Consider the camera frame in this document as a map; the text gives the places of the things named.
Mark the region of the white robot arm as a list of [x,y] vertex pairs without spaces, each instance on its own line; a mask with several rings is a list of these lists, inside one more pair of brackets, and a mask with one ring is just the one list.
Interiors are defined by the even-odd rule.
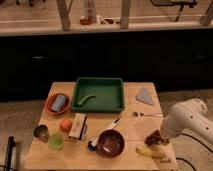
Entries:
[[213,121],[206,118],[207,106],[198,98],[174,104],[163,119],[160,135],[163,139],[179,136],[190,129],[213,145]]

